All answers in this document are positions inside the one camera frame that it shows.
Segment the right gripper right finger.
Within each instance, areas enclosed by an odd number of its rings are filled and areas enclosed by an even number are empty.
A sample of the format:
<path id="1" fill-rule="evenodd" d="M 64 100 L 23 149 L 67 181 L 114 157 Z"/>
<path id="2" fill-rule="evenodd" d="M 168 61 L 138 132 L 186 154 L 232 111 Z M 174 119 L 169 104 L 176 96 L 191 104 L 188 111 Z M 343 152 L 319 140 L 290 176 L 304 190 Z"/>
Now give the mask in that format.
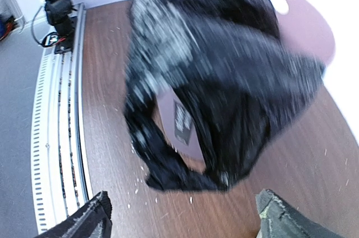
<path id="1" fill-rule="evenodd" d="M 304 216 L 271 189 L 262 189 L 255 200 L 260 217 L 258 237 L 341 237 Z"/>

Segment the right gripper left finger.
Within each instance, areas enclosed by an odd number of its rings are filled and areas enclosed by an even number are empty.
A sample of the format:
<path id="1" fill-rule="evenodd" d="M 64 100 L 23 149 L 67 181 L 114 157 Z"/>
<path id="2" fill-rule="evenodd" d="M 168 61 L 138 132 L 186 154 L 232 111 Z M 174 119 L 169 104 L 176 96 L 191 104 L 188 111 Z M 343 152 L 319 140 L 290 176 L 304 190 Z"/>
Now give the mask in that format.
<path id="1" fill-rule="evenodd" d="M 73 215 L 36 238 L 110 238 L 112 203 L 107 191 L 97 193 Z"/>

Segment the black plastic trash bag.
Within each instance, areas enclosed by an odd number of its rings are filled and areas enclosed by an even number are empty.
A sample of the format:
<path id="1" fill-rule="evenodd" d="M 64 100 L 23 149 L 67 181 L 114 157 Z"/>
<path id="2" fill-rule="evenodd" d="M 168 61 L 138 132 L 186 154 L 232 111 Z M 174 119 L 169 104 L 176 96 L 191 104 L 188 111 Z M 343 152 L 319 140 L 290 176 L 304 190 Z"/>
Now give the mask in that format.
<path id="1" fill-rule="evenodd" d="M 130 24 L 124 116 L 156 190 L 229 190 L 323 83 L 321 61 L 282 43 L 270 0 L 132 0 Z M 168 89 L 194 121 L 202 173 L 153 120 Z"/>

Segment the mauve plastic trash bin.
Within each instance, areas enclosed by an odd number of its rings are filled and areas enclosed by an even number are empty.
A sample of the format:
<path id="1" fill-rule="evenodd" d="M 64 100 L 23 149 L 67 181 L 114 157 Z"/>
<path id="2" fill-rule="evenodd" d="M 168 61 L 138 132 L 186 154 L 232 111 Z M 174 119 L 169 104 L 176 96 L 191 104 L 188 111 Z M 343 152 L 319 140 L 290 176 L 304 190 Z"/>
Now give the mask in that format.
<path id="1" fill-rule="evenodd" d="M 335 55 L 333 32 L 322 14 L 307 0 L 271 0 L 282 42 L 292 50 L 311 53 L 326 65 Z M 167 90 L 157 97 L 165 136 L 172 148 L 203 161 L 194 120 L 176 96 Z"/>

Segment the aluminium front rail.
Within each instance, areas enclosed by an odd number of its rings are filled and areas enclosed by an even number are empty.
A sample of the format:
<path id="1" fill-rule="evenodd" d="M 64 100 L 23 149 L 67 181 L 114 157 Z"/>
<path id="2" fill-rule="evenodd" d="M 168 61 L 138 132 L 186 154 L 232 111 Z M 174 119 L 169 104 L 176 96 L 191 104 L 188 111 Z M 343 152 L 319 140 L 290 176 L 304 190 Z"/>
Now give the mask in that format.
<path id="1" fill-rule="evenodd" d="M 86 8 L 76 5 L 70 52 L 43 51 L 36 83 L 30 167 L 38 233 L 74 214 L 93 197 L 82 119 L 82 52 Z"/>

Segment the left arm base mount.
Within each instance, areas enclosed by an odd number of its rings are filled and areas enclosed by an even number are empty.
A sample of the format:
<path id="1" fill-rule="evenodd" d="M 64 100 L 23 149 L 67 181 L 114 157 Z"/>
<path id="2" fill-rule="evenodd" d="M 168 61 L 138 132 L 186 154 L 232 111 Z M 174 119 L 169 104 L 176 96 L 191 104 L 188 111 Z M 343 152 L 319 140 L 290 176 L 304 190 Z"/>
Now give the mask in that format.
<path id="1" fill-rule="evenodd" d="M 43 48 L 55 47 L 54 54 L 72 52 L 77 17 L 67 17 L 64 22 L 54 26 L 55 31 L 48 33 L 40 45 Z"/>

